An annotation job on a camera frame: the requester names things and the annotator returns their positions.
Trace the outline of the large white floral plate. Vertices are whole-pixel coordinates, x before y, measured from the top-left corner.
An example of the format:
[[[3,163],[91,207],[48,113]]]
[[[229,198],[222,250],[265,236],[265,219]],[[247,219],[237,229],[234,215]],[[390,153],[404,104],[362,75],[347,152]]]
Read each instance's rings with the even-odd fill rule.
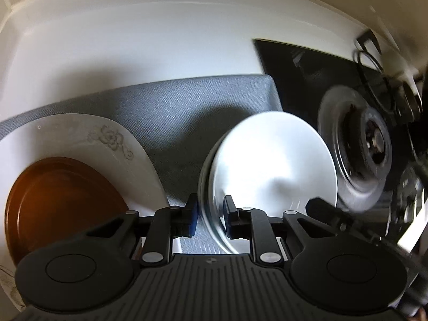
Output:
[[[14,181],[31,164],[53,156],[76,159],[112,183],[142,216],[167,207],[147,153],[121,124],[90,114],[55,114],[28,122],[1,139],[1,213]]]

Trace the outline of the silver gas burner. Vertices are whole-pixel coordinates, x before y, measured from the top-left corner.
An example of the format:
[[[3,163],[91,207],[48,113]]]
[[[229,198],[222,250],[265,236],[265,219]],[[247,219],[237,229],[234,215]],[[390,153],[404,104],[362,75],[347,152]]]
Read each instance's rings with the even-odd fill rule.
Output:
[[[392,142],[381,114],[358,91],[333,86],[321,99],[318,131],[334,160],[339,199],[352,212],[369,210],[392,166]]]

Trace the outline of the black pan support grate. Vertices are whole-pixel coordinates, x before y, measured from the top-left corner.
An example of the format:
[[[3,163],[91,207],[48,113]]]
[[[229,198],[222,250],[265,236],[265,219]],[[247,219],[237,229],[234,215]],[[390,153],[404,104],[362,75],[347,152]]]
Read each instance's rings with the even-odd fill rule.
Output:
[[[356,39],[356,50],[353,53],[353,60],[359,66],[359,76],[361,79],[362,86],[366,91],[369,102],[373,104],[382,114],[391,117],[400,117],[401,113],[398,108],[398,94],[400,90],[400,85],[402,84],[396,78],[393,78],[384,73],[384,69],[381,66],[379,60],[370,53],[367,47],[367,43],[372,43],[379,55],[382,55],[381,47],[377,37],[371,29],[364,30]],[[365,65],[363,60],[367,59],[372,65],[374,65],[375,70],[378,72],[378,76],[381,78],[381,84],[384,86],[386,91],[381,94],[386,96],[388,105],[384,105],[384,101],[379,99],[376,92],[373,89],[373,86],[370,83],[369,78],[366,75],[364,70]]]

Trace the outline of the black gas stove top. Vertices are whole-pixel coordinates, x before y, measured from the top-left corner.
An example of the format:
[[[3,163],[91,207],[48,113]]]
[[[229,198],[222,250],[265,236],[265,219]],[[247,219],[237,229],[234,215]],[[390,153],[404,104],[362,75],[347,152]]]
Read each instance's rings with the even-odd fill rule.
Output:
[[[427,189],[427,107],[406,83],[352,59],[257,39],[284,111],[312,125],[337,172],[337,204],[392,240],[410,227]]]

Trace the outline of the brown round plate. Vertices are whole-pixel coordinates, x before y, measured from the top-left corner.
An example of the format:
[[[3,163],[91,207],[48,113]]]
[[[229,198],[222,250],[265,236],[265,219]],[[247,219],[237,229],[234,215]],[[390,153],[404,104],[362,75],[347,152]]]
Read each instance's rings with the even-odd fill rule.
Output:
[[[32,251],[126,211],[122,195],[94,168],[66,157],[39,160],[19,175],[7,197],[9,254],[18,265]]]

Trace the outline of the light blue ceramic bowl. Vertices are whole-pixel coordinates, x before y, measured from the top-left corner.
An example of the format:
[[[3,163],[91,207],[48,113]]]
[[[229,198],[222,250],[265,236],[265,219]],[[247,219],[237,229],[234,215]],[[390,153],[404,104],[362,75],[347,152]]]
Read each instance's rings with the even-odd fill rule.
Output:
[[[326,143],[306,121],[287,112],[250,116],[226,132],[202,166],[198,200],[208,233],[227,254],[250,250],[245,239],[226,235],[223,198],[236,208],[263,210],[281,217],[306,213],[312,198],[337,204],[337,173]]]

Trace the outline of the grey place mat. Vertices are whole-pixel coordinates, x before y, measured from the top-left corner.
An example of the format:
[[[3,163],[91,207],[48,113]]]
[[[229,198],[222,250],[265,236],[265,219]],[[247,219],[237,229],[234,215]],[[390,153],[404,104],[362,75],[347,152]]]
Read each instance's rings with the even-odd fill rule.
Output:
[[[42,106],[1,122],[1,136],[53,114],[92,114],[113,120],[142,145],[170,204],[181,206],[197,190],[206,156],[227,131],[253,114],[281,110],[269,75],[188,78]]]

